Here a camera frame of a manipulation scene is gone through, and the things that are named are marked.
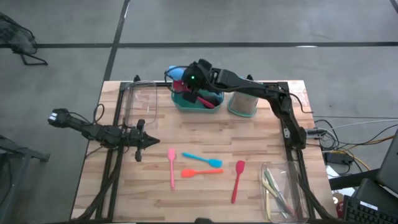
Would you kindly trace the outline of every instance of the black chair leg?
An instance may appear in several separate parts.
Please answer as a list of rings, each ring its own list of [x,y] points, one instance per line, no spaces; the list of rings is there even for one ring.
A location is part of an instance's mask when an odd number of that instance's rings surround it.
[[[24,63],[24,65],[49,65],[45,60],[43,60],[41,58],[38,58],[38,57],[35,57],[33,55],[24,54],[24,53],[18,53],[18,54],[19,54],[19,56],[21,56],[21,59],[22,59],[22,62]],[[40,63],[28,63],[26,61],[26,59],[25,59],[25,56],[26,57],[30,57],[30,58],[34,58],[34,59],[39,60],[41,62]]]

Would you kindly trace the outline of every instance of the gray floor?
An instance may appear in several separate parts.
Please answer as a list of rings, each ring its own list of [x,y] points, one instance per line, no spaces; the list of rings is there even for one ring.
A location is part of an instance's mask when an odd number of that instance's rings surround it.
[[[112,43],[122,5],[123,0],[0,0],[0,11],[30,28],[41,44]],[[121,42],[398,41],[397,20],[388,0],[136,0],[130,2]],[[32,163],[14,223],[68,219],[87,141],[70,129],[49,126],[47,118],[53,108],[91,117],[109,53],[39,49],[49,66],[26,67],[9,49],[0,49],[0,133],[51,153],[47,164]],[[203,57],[258,80],[304,79],[314,115],[339,126],[398,118],[397,53],[396,47],[118,49],[110,79],[161,80],[169,65]],[[395,123],[336,132],[341,141],[362,142]],[[388,145],[353,152],[375,169]],[[352,166],[350,172],[358,169]]]

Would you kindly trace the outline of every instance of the orange spoon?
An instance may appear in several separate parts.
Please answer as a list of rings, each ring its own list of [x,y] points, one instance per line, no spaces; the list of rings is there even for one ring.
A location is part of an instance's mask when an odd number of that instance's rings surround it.
[[[223,169],[201,170],[195,171],[193,169],[184,169],[181,171],[181,177],[193,177],[196,174],[217,174],[224,172]]]

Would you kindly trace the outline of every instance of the butcher block tabletop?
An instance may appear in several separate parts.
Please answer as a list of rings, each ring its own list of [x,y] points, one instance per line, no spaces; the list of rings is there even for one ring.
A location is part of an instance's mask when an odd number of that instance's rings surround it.
[[[290,92],[302,101],[304,111],[310,111],[304,81],[286,82]],[[113,123],[120,84],[104,82],[99,103],[104,104],[105,112],[99,124]],[[157,112],[153,107],[156,92]],[[263,213],[259,173],[264,162],[287,160],[280,120],[273,114],[268,101],[262,99],[259,99],[257,112],[252,118],[236,116],[227,110],[231,96],[232,93],[225,93],[221,108],[214,114],[188,113],[176,109],[166,87],[134,88],[132,122],[143,118],[146,123],[151,123],[156,117],[146,131],[160,139],[160,143],[142,151],[142,162],[135,161],[135,147],[125,148],[114,222],[193,222],[198,217],[210,218],[214,222],[269,222]],[[302,113],[298,101],[294,98],[292,101],[299,125],[313,128],[312,114]],[[125,107],[124,101],[119,124]],[[312,139],[307,142],[318,143]],[[99,146],[98,142],[90,141],[86,153]],[[170,189],[170,162],[167,159],[167,151],[171,147],[176,152],[173,191]],[[206,162],[183,157],[183,152],[221,159],[224,172],[181,178],[183,169],[212,169]],[[312,192],[326,210],[336,216],[320,148],[307,146],[303,156]],[[105,159],[105,148],[85,159],[71,218],[81,215],[100,190]],[[232,204],[235,165],[239,160],[245,161],[246,165],[240,176],[236,202]],[[108,211],[109,195],[105,198],[104,211]]]

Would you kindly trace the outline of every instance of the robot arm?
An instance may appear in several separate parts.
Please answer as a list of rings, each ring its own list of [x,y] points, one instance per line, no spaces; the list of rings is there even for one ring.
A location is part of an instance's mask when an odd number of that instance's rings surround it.
[[[238,91],[251,96],[267,100],[272,112],[282,121],[290,135],[290,146],[296,149],[304,149],[307,139],[306,131],[300,127],[295,119],[292,99],[284,83],[270,82],[258,83],[240,78],[237,74],[219,68],[212,68],[206,60],[200,59],[193,62],[184,71],[182,81],[188,85],[190,91],[183,92],[183,98],[195,102],[197,92],[200,89],[212,92],[233,92]]]
[[[143,119],[137,122],[136,127],[131,127],[130,131],[125,133],[117,126],[100,125],[78,119],[67,109],[54,109],[47,121],[57,128],[72,128],[79,131],[88,140],[98,141],[108,149],[114,149],[120,145],[137,147],[137,162],[142,159],[141,149],[160,142],[159,139],[149,136],[144,131],[145,120]]]

